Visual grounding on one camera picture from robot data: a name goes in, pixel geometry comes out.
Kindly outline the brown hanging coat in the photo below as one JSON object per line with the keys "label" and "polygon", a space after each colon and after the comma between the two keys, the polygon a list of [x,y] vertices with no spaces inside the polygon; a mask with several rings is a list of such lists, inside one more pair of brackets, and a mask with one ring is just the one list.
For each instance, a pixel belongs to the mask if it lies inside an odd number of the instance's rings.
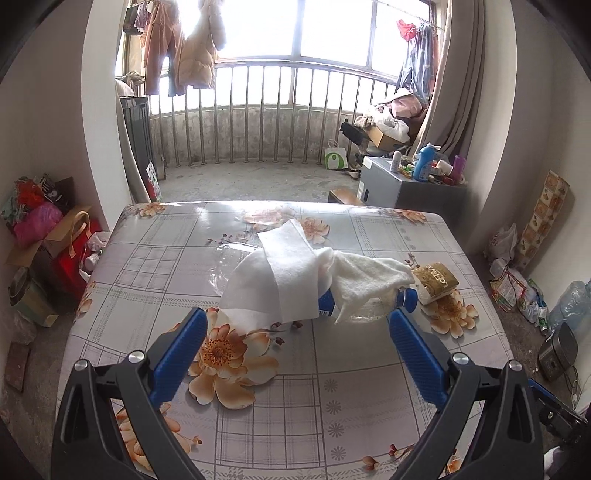
{"label": "brown hanging coat", "polygon": [[144,48],[145,94],[157,95],[164,59],[174,68],[182,44],[178,6],[175,1],[153,1]]}

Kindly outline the black radiator panel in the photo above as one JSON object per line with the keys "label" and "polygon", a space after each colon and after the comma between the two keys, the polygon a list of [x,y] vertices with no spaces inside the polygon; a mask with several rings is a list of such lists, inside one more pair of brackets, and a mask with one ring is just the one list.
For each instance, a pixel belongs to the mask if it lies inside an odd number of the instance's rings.
{"label": "black radiator panel", "polygon": [[156,200],[152,183],[154,175],[148,98],[119,98],[132,153],[150,201]]}

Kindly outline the clear bottle blue cap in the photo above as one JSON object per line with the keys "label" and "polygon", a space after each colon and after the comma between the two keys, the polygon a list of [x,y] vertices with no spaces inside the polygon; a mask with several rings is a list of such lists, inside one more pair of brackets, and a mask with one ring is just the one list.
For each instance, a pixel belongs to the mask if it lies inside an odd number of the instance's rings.
{"label": "clear bottle blue cap", "polygon": [[[363,304],[359,310],[349,315],[347,321],[353,323],[369,323],[386,318],[397,308],[404,308],[413,313],[419,303],[418,293],[413,288],[394,289],[381,297],[372,298]],[[318,313],[325,317],[337,317],[338,308],[332,298],[332,292],[328,291],[318,300]]]}

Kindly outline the large blue water jug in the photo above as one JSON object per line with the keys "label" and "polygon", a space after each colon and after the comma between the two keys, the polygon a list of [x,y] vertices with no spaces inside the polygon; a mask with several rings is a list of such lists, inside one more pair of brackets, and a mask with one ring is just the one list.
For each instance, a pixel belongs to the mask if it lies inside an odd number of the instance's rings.
{"label": "large blue water jug", "polygon": [[549,314],[548,324],[552,331],[566,323],[575,331],[584,319],[590,316],[590,282],[573,281],[560,296]]}

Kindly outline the white plastic bag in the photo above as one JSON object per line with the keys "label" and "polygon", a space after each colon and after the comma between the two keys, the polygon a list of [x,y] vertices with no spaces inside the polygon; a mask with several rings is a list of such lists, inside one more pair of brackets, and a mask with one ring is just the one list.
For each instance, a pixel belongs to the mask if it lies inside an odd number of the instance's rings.
{"label": "white plastic bag", "polygon": [[510,262],[514,258],[515,248],[518,243],[517,225],[500,228],[489,240],[488,258],[491,260],[505,260]]}

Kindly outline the white fluffy cloth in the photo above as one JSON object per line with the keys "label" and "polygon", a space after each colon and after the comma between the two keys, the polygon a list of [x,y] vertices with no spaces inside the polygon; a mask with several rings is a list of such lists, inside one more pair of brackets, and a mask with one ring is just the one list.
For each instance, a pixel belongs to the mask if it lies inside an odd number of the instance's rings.
{"label": "white fluffy cloth", "polygon": [[393,258],[367,256],[324,247],[315,250],[318,294],[332,293],[339,315],[335,324],[352,319],[370,300],[394,296],[414,283],[412,269]]}

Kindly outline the tall patterned box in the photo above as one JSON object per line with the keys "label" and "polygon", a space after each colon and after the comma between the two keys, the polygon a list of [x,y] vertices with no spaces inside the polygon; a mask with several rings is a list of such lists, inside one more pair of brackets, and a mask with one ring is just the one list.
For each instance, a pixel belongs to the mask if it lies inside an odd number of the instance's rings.
{"label": "tall patterned box", "polygon": [[570,185],[565,179],[552,170],[548,172],[533,214],[516,247],[514,267],[517,270],[523,271],[540,250],[564,205],[569,189]]}

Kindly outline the pink plastic bag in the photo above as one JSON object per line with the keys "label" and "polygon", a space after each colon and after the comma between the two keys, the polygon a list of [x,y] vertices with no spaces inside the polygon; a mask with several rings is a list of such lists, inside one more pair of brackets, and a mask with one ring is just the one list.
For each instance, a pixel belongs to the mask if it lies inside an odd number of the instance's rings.
{"label": "pink plastic bag", "polygon": [[54,204],[51,202],[41,204],[14,226],[16,244],[19,248],[28,248],[35,242],[43,240],[62,218],[62,212]]}

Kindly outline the beige hanging puffer jacket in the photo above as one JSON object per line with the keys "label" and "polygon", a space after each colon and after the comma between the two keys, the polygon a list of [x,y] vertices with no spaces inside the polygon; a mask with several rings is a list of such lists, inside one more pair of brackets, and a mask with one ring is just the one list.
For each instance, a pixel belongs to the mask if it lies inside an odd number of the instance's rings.
{"label": "beige hanging puffer jacket", "polygon": [[221,1],[199,1],[200,19],[183,41],[176,61],[176,82],[182,87],[213,89],[217,53],[225,45]]}

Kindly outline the white tissue sheet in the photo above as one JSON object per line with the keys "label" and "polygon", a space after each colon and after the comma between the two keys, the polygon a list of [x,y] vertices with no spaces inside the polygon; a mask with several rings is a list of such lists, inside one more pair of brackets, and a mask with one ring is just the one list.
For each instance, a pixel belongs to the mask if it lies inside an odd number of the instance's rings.
{"label": "white tissue sheet", "polygon": [[259,241],[262,247],[229,276],[221,311],[235,328],[245,331],[317,318],[320,298],[332,284],[335,251],[312,248],[294,219],[259,233]]}

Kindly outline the gold tissue packet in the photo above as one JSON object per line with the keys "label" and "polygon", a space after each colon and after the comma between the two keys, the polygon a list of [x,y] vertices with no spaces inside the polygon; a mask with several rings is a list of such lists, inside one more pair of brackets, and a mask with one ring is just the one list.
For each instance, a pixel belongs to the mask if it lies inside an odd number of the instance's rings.
{"label": "gold tissue packet", "polygon": [[459,285],[456,276],[441,262],[414,267],[412,274],[419,302],[424,306],[450,295]]}

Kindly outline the blue hanging clothes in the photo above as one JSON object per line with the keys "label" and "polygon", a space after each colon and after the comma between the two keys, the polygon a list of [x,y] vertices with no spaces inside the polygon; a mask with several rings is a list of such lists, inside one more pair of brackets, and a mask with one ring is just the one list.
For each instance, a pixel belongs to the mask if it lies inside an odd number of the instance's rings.
{"label": "blue hanging clothes", "polygon": [[417,36],[407,43],[407,54],[397,88],[405,88],[423,105],[431,102],[437,75],[437,30],[431,23],[417,26]]}

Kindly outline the red gift bag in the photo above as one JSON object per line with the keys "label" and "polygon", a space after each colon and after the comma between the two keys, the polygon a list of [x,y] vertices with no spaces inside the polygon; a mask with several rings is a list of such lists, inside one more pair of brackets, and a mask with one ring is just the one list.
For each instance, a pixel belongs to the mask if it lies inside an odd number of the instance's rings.
{"label": "red gift bag", "polygon": [[90,207],[75,206],[44,239],[59,285],[77,300],[87,285],[80,269],[89,253],[88,241],[99,230],[100,224],[90,216]]}

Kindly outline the blue detergent bottle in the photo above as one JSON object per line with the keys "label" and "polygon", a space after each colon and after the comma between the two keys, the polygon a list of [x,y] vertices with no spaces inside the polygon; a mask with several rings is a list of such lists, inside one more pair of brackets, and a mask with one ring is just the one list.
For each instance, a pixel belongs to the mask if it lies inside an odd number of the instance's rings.
{"label": "blue detergent bottle", "polygon": [[427,182],[431,175],[432,163],[437,155],[437,147],[432,143],[424,146],[415,162],[413,179],[419,182]]}

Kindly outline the metal balcony railing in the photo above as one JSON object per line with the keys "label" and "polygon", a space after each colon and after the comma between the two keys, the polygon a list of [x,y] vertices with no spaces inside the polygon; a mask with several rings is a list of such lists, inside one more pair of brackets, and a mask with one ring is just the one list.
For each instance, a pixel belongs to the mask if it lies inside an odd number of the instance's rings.
{"label": "metal balcony railing", "polygon": [[342,123],[396,90],[377,73],[311,61],[222,62],[214,80],[214,88],[170,96],[169,78],[161,76],[158,94],[148,99],[158,167],[320,165],[329,147],[355,156]]}

